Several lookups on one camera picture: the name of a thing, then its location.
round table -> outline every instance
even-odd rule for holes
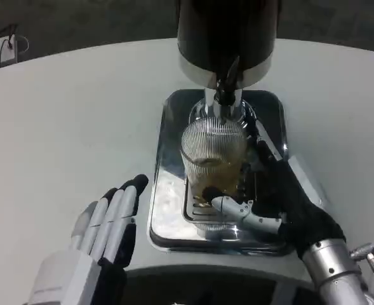
[[[0,304],[27,300],[40,262],[69,244],[89,202],[138,173],[152,181],[163,103],[184,88],[199,87],[182,74],[174,39],[0,69]],[[324,187],[349,247],[374,242],[374,52],[278,39],[270,72],[249,89],[269,90],[283,102],[290,149]],[[130,275],[229,266],[311,285],[295,253],[158,250],[147,235],[150,191],[151,183],[140,198]]]

ribbed glass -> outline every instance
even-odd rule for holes
[[[203,118],[191,123],[181,138],[181,156],[192,195],[198,202],[204,188],[227,194],[236,190],[246,154],[246,135],[240,124]]]

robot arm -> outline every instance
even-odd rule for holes
[[[205,189],[203,197],[240,225],[278,234],[292,244],[327,304],[374,304],[356,264],[367,259],[374,271],[374,247],[350,252],[341,227],[325,211],[326,200],[296,157],[285,161],[258,120],[249,128],[259,158],[277,184],[284,221],[259,217],[251,212],[253,203],[238,203],[214,187]]]
[[[148,183],[136,176],[111,189],[79,216],[69,249],[41,264],[28,305],[119,304],[135,247],[138,197]]]

metal drip tray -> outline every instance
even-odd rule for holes
[[[180,139],[189,123],[190,110],[203,98],[203,90],[179,90],[164,105],[150,208],[151,240],[171,251],[287,254],[290,248],[277,236],[241,229],[233,220],[217,214],[210,206],[196,204],[191,198],[179,151]],[[244,91],[243,99],[254,108],[283,155],[286,136],[280,101],[266,91]],[[248,162],[253,167],[256,158]],[[261,171],[254,174],[255,181],[261,182],[259,177]],[[255,192],[262,188],[257,182],[253,185]]]

black glove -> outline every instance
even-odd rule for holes
[[[279,234],[295,247],[300,259],[319,241],[346,240],[342,228],[333,218],[310,201],[288,162],[269,163],[268,167],[278,189],[281,209],[287,215],[287,222],[281,225]]]

